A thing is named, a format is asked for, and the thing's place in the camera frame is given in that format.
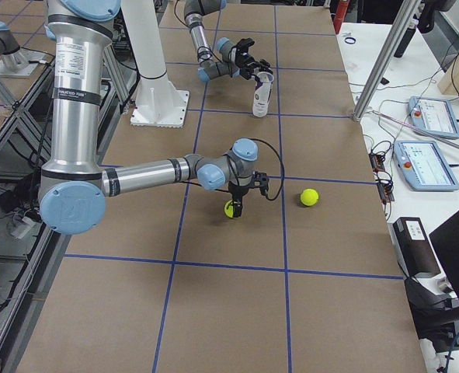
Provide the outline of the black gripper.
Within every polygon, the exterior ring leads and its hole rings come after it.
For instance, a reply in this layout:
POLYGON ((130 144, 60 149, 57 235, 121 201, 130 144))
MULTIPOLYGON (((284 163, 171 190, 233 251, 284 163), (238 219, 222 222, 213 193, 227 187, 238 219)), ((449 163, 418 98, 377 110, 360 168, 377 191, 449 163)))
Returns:
POLYGON ((257 72, 270 73, 270 63, 264 59, 256 61, 253 56, 248 53, 237 53, 235 64, 238 67, 239 75, 244 79, 251 79, 257 72))
POLYGON ((231 194, 231 211, 233 217, 241 217, 243 210, 243 197, 249 192, 248 185, 228 184, 228 191, 231 194))

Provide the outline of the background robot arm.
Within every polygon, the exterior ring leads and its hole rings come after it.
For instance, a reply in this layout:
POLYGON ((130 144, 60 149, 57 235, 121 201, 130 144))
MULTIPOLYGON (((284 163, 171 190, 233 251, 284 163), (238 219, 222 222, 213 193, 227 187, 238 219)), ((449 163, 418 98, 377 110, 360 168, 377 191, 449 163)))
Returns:
POLYGON ((19 42, 8 25, 2 21, 0 21, 0 59, 4 69, 9 73, 17 73, 30 65, 26 55, 21 51, 19 42))

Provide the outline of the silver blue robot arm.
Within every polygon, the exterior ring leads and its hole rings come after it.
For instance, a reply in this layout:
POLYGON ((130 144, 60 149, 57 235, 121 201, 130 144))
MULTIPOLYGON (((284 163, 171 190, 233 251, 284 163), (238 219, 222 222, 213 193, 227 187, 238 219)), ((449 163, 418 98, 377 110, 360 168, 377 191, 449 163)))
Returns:
POLYGON ((241 76, 246 80, 259 81, 257 75, 260 72, 272 75, 268 61, 256 60, 249 53, 249 48, 255 44, 252 38, 243 38, 233 43, 230 39, 222 37, 214 48, 210 47, 205 35, 203 18, 221 11, 226 5, 226 1, 185 1, 184 23, 196 49, 196 58, 199 63, 197 72, 200 80, 209 82, 227 75, 232 78, 241 76))
POLYGON ((155 7, 151 1, 50 1, 47 26, 56 40, 51 156, 43 165, 40 216, 56 232, 76 235, 103 218, 106 198, 187 180, 206 190, 228 187, 233 213, 253 187, 257 144, 237 140, 221 157, 202 155, 103 169, 96 160, 103 57, 122 14, 140 72, 140 125, 180 127, 189 100, 167 76, 155 7))

